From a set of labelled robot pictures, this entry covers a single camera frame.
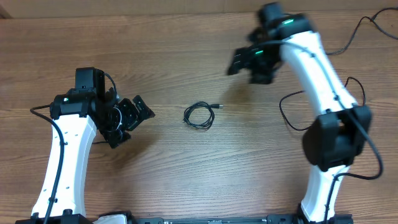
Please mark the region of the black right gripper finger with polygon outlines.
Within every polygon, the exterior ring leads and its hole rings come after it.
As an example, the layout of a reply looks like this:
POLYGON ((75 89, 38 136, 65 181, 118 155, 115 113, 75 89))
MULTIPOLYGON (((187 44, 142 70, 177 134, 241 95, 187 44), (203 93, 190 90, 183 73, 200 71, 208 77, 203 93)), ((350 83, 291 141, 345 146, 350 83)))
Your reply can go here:
POLYGON ((227 75, 235 75, 238 74, 240 70, 248 68, 251 66, 251 63, 247 60, 241 60, 238 58, 233 58, 227 71, 227 75))
POLYGON ((233 59, 251 59, 253 54, 254 52, 251 47, 242 47, 234 51, 233 59))

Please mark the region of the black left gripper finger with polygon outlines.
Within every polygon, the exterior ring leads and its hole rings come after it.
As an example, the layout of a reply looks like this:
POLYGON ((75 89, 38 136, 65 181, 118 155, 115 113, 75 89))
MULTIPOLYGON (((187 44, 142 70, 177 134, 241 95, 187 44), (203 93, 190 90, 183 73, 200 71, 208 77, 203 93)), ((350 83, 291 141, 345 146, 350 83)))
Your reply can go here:
POLYGON ((138 110, 132 102, 125 98, 119 103, 119 110, 121 111, 121 122, 123 129, 132 131, 138 122, 138 110))
POLYGON ((135 128, 137 128, 143 121, 153 118, 155 116, 155 113, 144 103, 144 100, 141 98, 140 95, 136 95, 132 99, 132 102, 138 110, 138 122, 135 128))

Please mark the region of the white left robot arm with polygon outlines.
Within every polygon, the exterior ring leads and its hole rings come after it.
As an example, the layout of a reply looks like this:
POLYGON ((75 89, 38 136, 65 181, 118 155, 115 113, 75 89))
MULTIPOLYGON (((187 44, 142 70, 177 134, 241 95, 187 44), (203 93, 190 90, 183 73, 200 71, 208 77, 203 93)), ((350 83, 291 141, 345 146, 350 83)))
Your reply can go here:
POLYGON ((40 195, 24 223, 90 223, 84 190, 96 134, 114 149, 155 116, 139 95, 121 100, 115 86, 107 89, 109 77, 94 67, 78 68, 75 86, 47 106, 49 116, 40 114, 39 107, 30 109, 52 125, 52 147, 40 195))

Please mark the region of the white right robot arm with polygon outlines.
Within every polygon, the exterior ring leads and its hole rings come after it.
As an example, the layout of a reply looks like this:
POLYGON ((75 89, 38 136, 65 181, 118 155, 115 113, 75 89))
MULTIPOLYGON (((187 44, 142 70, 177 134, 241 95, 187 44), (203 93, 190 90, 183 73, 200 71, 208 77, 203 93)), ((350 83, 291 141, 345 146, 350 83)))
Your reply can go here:
POLYGON ((371 123, 371 111, 361 106, 338 78, 320 34, 304 14, 286 14, 277 2, 257 13, 260 26, 249 34, 250 46, 234 52, 228 75, 246 69, 251 83, 272 83, 286 63, 295 73, 314 113, 302 137, 311 165, 307 191, 295 223, 352 223, 334 205, 344 176, 361 154, 371 123))

